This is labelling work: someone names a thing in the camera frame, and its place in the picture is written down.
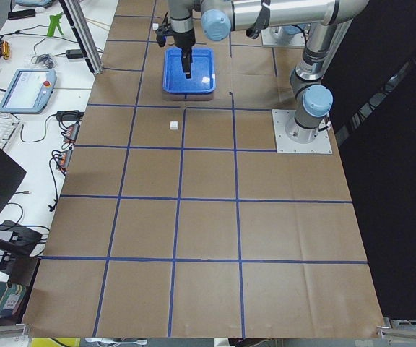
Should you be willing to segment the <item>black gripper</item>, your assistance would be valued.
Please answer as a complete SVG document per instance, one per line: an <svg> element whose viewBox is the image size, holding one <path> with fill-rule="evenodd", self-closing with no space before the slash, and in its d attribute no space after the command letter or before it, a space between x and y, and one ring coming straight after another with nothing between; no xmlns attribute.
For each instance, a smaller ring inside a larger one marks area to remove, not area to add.
<svg viewBox="0 0 416 347"><path fill-rule="evenodd" d="M156 41L159 47L166 45L166 38L173 37L175 45L181 51L182 70L186 79L191 79L192 64L192 47L195 45L195 30L191 28L189 31L178 33L171 24L161 24L156 30Z"/></svg>

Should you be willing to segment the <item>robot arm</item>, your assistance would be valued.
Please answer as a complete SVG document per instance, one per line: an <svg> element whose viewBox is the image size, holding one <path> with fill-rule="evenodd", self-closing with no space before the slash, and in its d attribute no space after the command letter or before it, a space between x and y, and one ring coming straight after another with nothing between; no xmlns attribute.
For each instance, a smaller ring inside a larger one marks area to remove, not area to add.
<svg viewBox="0 0 416 347"><path fill-rule="evenodd" d="M298 104L285 125L287 136L297 143L310 143L329 115L333 96L321 87L324 62L337 25L361 13L367 1L201 1L201 22L210 40L222 40L232 31L244 30L252 39L269 27L309 24L311 29L300 63L290 76Z"/></svg>
<svg viewBox="0 0 416 347"><path fill-rule="evenodd" d="M168 1L168 13L156 29L156 41L164 47L167 37L173 37L175 46L181 49L181 65L186 79L191 79L192 48L196 43L192 12L194 1Z"/></svg>

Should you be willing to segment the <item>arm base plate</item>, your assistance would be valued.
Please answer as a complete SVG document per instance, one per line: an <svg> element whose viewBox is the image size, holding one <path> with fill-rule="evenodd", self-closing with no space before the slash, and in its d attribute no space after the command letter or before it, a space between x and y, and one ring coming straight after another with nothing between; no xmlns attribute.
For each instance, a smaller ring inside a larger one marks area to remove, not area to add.
<svg viewBox="0 0 416 347"><path fill-rule="evenodd" d="M294 26L270 27L261 31L263 46L304 48L305 40L300 29Z"/></svg>
<svg viewBox="0 0 416 347"><path fill-rule="evenodd" d="M295 122L295 110L272 109L276 149L279 154L331 155L329 130L325 119L315 129Z"/></svg>

